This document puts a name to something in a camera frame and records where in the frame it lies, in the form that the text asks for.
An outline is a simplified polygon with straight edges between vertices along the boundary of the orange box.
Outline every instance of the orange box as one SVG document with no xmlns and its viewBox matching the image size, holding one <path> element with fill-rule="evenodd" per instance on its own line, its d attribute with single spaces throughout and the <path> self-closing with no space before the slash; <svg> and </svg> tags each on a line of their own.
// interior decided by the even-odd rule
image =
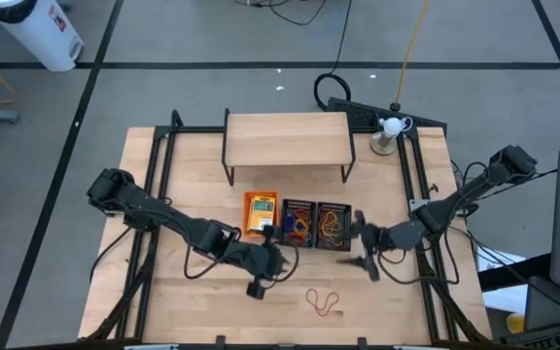
<svg viewBox="0 0 560 350">
<path fill-rule="evenodd" d="M 278 226 L 280 221 L 280 201 L 278 200 L 278 192 L 277 191 L 247 191 L 243 194 L 243 222 L 241 225 L 241 231 L 244 237 L 262 237 L 263 235 L 260 233 L 248 231 L 248 218 L 250 218 L 250 202 L 252 198 L 256 195 L 266 196 L 275 198 L 276 200 L 276 208 L 273 213 L 273 224 Z"/>
</svg>

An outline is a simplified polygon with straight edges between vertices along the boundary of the white cable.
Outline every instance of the white cable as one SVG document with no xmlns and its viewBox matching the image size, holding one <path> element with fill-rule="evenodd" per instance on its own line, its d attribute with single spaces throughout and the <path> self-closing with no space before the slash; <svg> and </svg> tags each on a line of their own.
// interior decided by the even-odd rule
<svg viewBox="0 0 560 350">
<path fill-rule="evenodd" d="M 409 121 L 409 125 L 407 125 L 406 127 L 404 127 L 404 128 L 402 129 L 402 132 L 406 132 L 406 131 L 412 129 L 412 127 L 414 126 L 414 119 L 412 119 L 412 118 L 410 118 L 410 117 L 405 117 L 405 118 L 402 118 L 402 119 L 401 119 L 401 123 L 402 123 L 403 125 L 405 125 L 405 123 L 406 123 L 407 121 Z"/>
</svg>

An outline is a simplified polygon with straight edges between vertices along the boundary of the wooden shelf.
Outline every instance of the wooden shelf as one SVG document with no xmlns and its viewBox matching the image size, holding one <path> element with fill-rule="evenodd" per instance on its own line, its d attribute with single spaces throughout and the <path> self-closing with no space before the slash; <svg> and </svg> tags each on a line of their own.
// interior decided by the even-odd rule
<svg viewBox="0 0 560 350">
<path fill-rule="evenodd" d="M 355 158 L 345 113 L 231 114 L 226 109 L 222 161 L 231 185 L 234 167 L 269 165 L 341 165 L 344 183 Z M 350 165 L 346 174 L 344 165 Z"/>
</svg>

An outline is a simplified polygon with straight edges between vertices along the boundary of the blue object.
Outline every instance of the blue object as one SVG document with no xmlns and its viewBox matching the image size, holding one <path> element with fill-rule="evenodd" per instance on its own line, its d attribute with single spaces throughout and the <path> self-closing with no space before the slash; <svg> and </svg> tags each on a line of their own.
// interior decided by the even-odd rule
<svg viewBox="0 0 560 350">
<path fill-rule="evenodd" d="M 296 218 L 287 215 L 287 217 L 284 219 L 285 232 L 292 231 L 295 226 L 296 226 Z"/>
</svg>

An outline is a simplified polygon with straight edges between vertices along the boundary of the red string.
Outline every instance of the red string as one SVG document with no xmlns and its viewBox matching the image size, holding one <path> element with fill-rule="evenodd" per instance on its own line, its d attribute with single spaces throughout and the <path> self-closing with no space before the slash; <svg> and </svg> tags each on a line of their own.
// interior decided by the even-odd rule
<svg viewBox="0 0 560 350">
<path fill-rule="evenodd" d="M 310 224 L 310 213 L 306 209 L 296 209 L 294 215 L 296 218 L 303 219 Z"/>
<path fill-rule="evenodd" d="M 289 234 L 289 242 L 293 242 L 294 239 L 299 241 L 297 245 L 304 245 L 304 243 L 306 243 L 306 238 L 304 238 L 303 234 L 295 232 Z"/>
<path fill-rule="evenodd" d="M 308 295 L 310 294 L 310 292 L 315 293 L 315 301 L 314 302 L 312 302 L 308 298 Z M 328 306 L 328 301 L 330 300 L 331 296 L 335 296 L 336 300 L 333 301 L 330 304 L 330 306 Z M 340 296 L 338 295 L 337 292 L 331 292 L 330 294 L 328 294 L 328 297 L 326 297 L 326 302 L 324 303 L 323 307 L 319 308 L 319 306 L 317 306 L 317 303 L 319 302 L 319 293 L 317 293 L 317 290 L 310 288 L 308 291 L 306 291 L 306 301 L 308 301 L 308 303 L 311 304 L 315 308 L 315 311 L 317 311 L 317 315 L 319 315 L 321 317 L 326 317 L 330 313 L 330 310 L 332 310 L 332 306 L 334 306 L 336 303 L 338 303 L 340 301 Z"/>
</svg>

